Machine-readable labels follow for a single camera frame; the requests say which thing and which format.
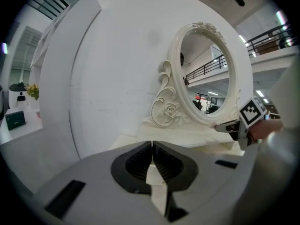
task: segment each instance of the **curved white panel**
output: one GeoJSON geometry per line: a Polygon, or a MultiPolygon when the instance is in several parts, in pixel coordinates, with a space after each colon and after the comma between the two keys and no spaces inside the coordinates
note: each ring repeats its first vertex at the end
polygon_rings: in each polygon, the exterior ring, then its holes
{"type": "MultiPolygon", "coordinates": [[[[100,10],[101,6],[97,0],[79,0],[60,22],[51,38],[39,81],[40,114],[44,128],[64,126],[65,131],[71,134],[71,71],[82,38],[100,10]]],[[[64,139],[60,130],[57,136],[64,139]]]]}
{"type": "Polygon", "coordinates": [[[238,106],[253,95],[247,49],[233,27],[198,0],[98,0],[102,11],[74,63],[70,119],[81,157],[107,150],[119,135],[136,136],[159,90],[159,64],[176,33],[189,23],[212,23],[236,64],[238,106]]]}

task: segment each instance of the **white table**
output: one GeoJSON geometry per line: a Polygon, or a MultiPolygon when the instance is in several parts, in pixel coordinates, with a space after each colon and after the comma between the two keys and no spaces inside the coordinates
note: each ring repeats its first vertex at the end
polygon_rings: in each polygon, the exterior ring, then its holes
{"type": "Polygon", "coordinates": [[[21,106],[18,108],[8,109],[7,112],[5,113],[5,115],[19,112],[19,111],[24,112],[26,124],[16,127],[9,131],[8,125],[6,122],[6,118],[4,116],[1,127],[0,127],[0,145],[43,128],[42,121],[37,115],[37,112],[39,112],[39,109],[33,110],[29,106],[21,106]]]}

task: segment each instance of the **person's hand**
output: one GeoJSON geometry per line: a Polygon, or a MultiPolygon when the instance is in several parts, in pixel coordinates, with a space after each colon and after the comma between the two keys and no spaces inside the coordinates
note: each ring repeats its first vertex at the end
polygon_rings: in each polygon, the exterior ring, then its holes
{"type": "Polygon", "coordinates": [[[280,130],[282,126],[280,119],[261,120],[249,128],[249,135],[253,140],[265,139],[271,132],[280,130]]]}

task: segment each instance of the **green box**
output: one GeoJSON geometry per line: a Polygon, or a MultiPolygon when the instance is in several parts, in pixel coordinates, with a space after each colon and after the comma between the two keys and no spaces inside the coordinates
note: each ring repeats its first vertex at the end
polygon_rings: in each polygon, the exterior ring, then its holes
{"type": "Polygon", "coordinates": [[[7,114],[7,115],[5,115],[5,118],[6,118],[8,130],[11,130],[11,129],[14,129],[14,128],[17,128],[19,126],[26,124],[23,111],[7,114]]]}

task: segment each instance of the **railing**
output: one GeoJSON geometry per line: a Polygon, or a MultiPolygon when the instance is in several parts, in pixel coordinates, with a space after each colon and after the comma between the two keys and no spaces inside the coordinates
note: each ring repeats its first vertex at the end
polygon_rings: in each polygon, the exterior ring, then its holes
{"type": "Polygon", "coordinates": [[[64,0],[29,0],[27,5],[50,19],[57,17],[69,5],[64,0]]]}
{"type": "MultiPolygon", "coordinates": [[[[275,27],[245,42],[248,54],[252,57],[297,44],[298,39],[293,35],[291,26],[288,23],[275,27]]],[[[206,75],[210,71],[222,69],[223,67],[227,67],[227,62],[224,55],[220,55],[195,71],[187,74],[186,78],[187,80],[192,80],[201,75],[206,75]]]]}

